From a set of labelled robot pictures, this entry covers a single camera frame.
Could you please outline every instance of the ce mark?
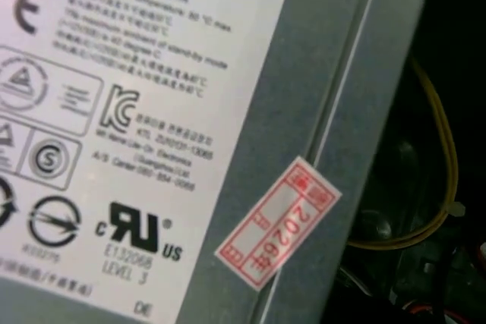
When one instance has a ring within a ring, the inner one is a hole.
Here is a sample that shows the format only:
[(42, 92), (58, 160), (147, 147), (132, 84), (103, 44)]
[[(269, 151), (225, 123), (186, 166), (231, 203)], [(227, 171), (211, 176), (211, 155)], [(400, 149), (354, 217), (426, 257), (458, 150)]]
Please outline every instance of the ce mark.
[(25, 32), (33, 35), (36, 32), (36, 28), (25, 19), (25, 11), (37, 14), (39, 12), (39, 5), (32, 3), (31, 0), (17, 0), (14, 6), (14, 16), (17, 24), (21, 26)]

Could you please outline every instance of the yellow wire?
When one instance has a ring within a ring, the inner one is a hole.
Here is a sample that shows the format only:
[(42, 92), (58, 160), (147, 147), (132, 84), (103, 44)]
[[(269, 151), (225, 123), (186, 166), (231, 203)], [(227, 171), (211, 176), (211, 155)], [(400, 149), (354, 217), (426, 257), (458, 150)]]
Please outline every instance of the yellow wire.
[(440, 144), (442, 145), (443, 154), (446, 160), (447, 188), (444, 202), (435, 217), (421, 228), (405, 234), (402, 237), (392, 238), (386, 241), (367, 242), (350, 240), (348, 245), (353, 247), (365, 250), (398, 250), (418, 244), (430, 237), (445, 222), (449, 214), (449, 208), (456, 198), (459, 167), (457, 163), (456, 146), (454, 144), (446, 112), (443, 110), (440, 97), (435, 91), (434, 85), (428, 78), (428, 75), (413, 57), (411, 58), (411, 63), (420, 84), (425, 91), (429, 104), (431, 105), (432, 114), (439, 133)]

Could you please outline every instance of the cable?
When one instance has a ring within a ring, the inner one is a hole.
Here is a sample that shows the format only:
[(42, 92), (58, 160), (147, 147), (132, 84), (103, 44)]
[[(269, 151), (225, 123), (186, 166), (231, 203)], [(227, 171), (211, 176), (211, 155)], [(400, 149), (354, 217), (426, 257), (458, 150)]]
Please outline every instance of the cable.
[(428, 78), (420, 64), (412, 57), (412, 68), (417, 74), (418, 80), (425, 91), (428, 102), (431, 106), (434, 121), (439, 133), (440, 144), (446, 160), (447, 188), (443, 204), (439, 212), (432, 220), (421, 228), (418, 228), (402, 237), (392, 238), (385, 241), (354, 241), (350, 240), (348, 245), (365, 250), (399, 250), (422, 242), (430, 237), (447, 219), (449, 207), (454, 203), (459, 180), (459, 168), (457, 162), (456, 146), (450, 130), (449, 122), (439, 95), (434, 89), (434, 85)]
[[(406, 311), (408, 311), (411, 314), (418, 314), (422, 313), (424, 311), (431, 311), (432, 306), (428, 304), (414, 304), (414, 305), (409, 305), (406, 308)], [(455, 313), (451, 310), (444, 310), (445, 315), (448, 317), (454, 319), (455, 321), (459, 322), (460, 324), (471, 324), (464, 316), (459, 315), (458, 313)]]
[(364, 294), (367, 296), (373, 296), (371, 293), (371, 290), (368, 288), (367, 285), (364, 284), (362, 280), (360, 280), (358, 277), (356, 277), (353, 273), (351, 273), (348, 269), (346, 269), (343, 266), (339, 267), (339, 271), (348, 279), (350, 280), (353, 284), (356, 285), (357, 288), (361, 290)]
[(442, 252), (439, 262), (435, 268), (435, 274), (433, 278), (432, 289), (432, 313), (434, 314), (437, 323), (446, 324), (444, 319), (445, 307), (444, 302), (446, 300), (447, 291), (447, 277), (449, 276), (449, 270), (452, 266), (454, 256), (459, 247), (458, 239), (450, 242)]

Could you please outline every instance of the red and white sticker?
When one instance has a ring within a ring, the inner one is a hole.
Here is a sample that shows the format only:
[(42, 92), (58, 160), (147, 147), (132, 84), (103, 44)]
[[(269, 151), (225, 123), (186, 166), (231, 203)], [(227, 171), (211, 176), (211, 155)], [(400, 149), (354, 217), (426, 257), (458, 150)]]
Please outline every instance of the red and white sticker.
[(341, 193), (298, 157), (216, 250), (260, 290), (330, 211)]

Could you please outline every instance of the sticker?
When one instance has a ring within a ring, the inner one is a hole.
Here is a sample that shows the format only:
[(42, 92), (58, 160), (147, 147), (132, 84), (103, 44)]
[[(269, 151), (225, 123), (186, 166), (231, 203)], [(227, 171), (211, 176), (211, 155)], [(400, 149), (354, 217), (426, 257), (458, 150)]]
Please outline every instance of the sticker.
[(298, 157), (216, 250), (260, 290), (330, 211), (341, 193)]
[(283, 1), (0, 0), (0, 276), (175, 323)]

